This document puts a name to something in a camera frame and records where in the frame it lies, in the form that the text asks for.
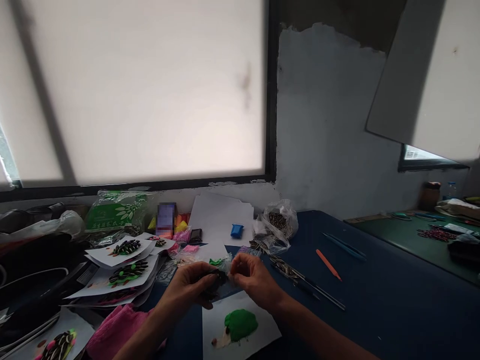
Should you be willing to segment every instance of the pink towel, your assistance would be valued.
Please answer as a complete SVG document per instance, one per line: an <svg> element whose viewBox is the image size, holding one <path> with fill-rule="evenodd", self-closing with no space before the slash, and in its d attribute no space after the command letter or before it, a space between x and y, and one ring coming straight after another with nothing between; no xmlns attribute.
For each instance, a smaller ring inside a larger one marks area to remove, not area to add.
<svg viewBox="0 0 480 360"><path fill-rule="evenodd" d="M86 344L88 355L92 360L113 359L120 348L142 326L152 310L134 311L132 304L117 306ZM166 341L161 343L159 349L165 346Z"/></svg>

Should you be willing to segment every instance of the peeling paint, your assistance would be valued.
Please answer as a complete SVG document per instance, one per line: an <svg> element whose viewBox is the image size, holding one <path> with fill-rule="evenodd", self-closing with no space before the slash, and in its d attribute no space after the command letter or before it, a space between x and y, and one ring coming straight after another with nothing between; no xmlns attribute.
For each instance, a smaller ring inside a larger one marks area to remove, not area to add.
<svg viewBox="0 0 480 360"><path fill-rule="evenodd" d="M238 182L235 181L219 181L219 182L209 182L208 186L224 186L224 185L237 185Z"/></svg>

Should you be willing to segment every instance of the green cutting mat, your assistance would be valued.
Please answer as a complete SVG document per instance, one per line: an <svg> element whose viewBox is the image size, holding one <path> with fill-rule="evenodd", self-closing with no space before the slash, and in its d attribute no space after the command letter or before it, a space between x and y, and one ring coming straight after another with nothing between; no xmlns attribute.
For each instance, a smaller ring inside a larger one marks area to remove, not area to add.
<svg viewBox="0 0 480 360"><path fill-rule="evenodd" d="M454 217L449 216L447 216L447 221L428 222L417 217L412 217L411 221L382 218L350 225L480 286L480 281L478 281L480 268L468 268L453 262L450 259L447 243L417 235L417 229L428 230L429 224L444 226L449 223L475 232L480 230L476 226L456 222Z"/></svg>

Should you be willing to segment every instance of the hand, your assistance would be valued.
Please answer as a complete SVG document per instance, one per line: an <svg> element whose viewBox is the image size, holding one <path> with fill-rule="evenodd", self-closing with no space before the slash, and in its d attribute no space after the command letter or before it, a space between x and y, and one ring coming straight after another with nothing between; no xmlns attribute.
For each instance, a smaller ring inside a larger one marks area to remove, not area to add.
<svg viewBox="0 0 480 360"><path fill-rule="evenodd" d="M193 303L198 303L210 310L213 307L212 303L201 298L200 294L215 282L217 276L211 274L202 277L199 281L197 279L202 274L215 269L215 266L206 262L194 262L179 267L157 306L174 304L176 308L188 309Z"/></svg>
<svg viewBox="0 0 480 360"><path fill-rule="evenodd" d="M257 256L243 252L237 254L231 263L230 274L236 285L271 314L277 312L282 301L289 297Z"/></svg>

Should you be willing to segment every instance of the person's right hand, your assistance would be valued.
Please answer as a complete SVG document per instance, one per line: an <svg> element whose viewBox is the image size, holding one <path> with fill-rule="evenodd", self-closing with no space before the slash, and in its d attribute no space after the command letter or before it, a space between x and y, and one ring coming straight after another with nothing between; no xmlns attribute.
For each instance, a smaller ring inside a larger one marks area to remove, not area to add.
<svg viewBox="0 0 480 360"><path fill-rule="evenodd" d="M231 263L233 282L250 298L269 313L275 313L288 295L275 282L259 257L238 253Z"/></svg>

